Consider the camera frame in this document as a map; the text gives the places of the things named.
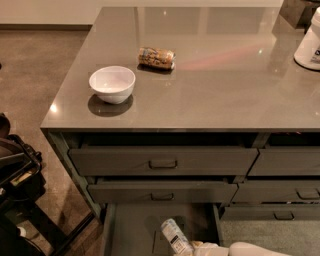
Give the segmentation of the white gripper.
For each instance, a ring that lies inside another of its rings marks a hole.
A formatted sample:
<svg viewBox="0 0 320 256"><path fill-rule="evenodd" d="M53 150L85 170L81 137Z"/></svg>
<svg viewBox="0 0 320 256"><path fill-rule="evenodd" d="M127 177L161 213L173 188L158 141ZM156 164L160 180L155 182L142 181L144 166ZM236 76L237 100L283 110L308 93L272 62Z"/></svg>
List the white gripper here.
<svg viewBox="0 0 320 256"><path fill-rule="evenodd" d="M194 247L194 256L228 256L229 249L220 247L215 243L203 243L202 241L191 241Z"/></svg>

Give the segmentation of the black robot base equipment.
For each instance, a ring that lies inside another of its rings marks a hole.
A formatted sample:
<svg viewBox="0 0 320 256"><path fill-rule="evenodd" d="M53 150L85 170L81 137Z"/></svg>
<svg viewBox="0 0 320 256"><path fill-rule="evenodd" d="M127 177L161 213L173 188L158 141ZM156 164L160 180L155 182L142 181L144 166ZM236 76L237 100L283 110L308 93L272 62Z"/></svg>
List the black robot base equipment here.
<svg viewBox="0 0 320 256"><path fill-rule="evenodd" d="M31 240L26 231L14 224L6 212L17 207L26 219L51 244L54 251L49 256L65 256L71 243L94 219L89 213L66 235L35 201L44 193L45 179L42 171L42 154L26 144L18 135L10 134L10 121L0 114L0 256L46 256Z"/></svg>

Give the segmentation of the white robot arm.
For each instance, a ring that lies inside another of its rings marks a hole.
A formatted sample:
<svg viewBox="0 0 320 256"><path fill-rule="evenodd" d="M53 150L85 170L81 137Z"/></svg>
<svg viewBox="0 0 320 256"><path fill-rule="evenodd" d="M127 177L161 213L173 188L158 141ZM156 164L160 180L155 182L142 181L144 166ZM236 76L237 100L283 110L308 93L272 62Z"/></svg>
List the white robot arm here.
<svg viewBox="0 0 320 256"><path fill-rule="evenodd" d="M192 241L194 256L291 256L246 242L235 242L229 247L215 243Z"/></svg>

